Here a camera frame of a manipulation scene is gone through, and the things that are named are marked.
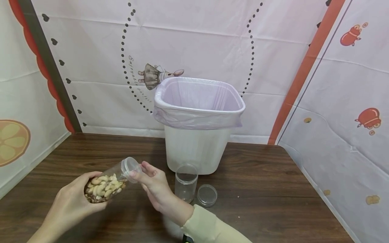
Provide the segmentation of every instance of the bunny illustration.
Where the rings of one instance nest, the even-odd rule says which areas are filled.
[[[148,90],[155,89],[158,84],[169,77],[179,77],[184,73],[184,70],[177,70],[174,73],[169,73],[161,66],[151,66],[146,64],[144,71],[139,71],[138,74],[143,76],[143,79],[139,79],[138,82],[145,83]]]

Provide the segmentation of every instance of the red cartoon character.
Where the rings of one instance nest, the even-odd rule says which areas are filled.
[[[366,26],[368,25],[368,23],[364,23],[362,25],[362,28],[365,28]],[[361,34],[362,32],[362,29],[360,28],[359,24],[355,25],[354,27],[352,27],[350,29],[349,32],[347,32],[346,34],[344,34],[341,38],[340,38],[340,43],[342,45],[345,45],[345,46],[348,46],[348,45],[352,45],[354,46],[355,45],[355,41],[356,40],[360,40],[361,38],[359,37],[359,35]]]
[[[358,119],[355,119],[356,122],[359,122],[357,127],[363,125],[367,129],[379,128],[381,126],[380,112],[376,108],[369,108],[359,115]],[[375,131],[371,130],[370,135],[374,135]]]

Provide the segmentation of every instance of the white trash can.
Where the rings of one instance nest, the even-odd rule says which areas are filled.
[[[199,175],[216,171],[232,128],[241,127],[246,105],[224,82],[172,77],[158,85],[154,118],[165,125],[166,158],[172,171],[193,164]]]

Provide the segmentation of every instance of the right hand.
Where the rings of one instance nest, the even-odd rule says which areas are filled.
[[[141,167],[142,173],[132,171],[130,176],[142,184],[155,210],[182,227],[192,216],[193,206],[174,195],[166,180],[165,172],[146,161],[142,162]]]
[[[167,206],[176,198],[169,187],[165,172],[146,161],[141,163],[141,168],[143,173],[132,171],[130,176],[141,183],[155,210],[165,213]]]

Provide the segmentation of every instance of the table surface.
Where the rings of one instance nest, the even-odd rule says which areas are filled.
[[[0,200],[0,242],[26,242],[38,229],[59,189],[82,173],[104,171],[131,156],[164,170],[165,141],[111,135],[71,135]],[[198,187],[218,192],[209,211],[252,242],[351,243],[328,207],[278,146],[229,143],[217,171],[199,176]],[[178,226],[156,212],[140,185],[130,185],[106,210],[63,235],[58,242],[176,242]]]

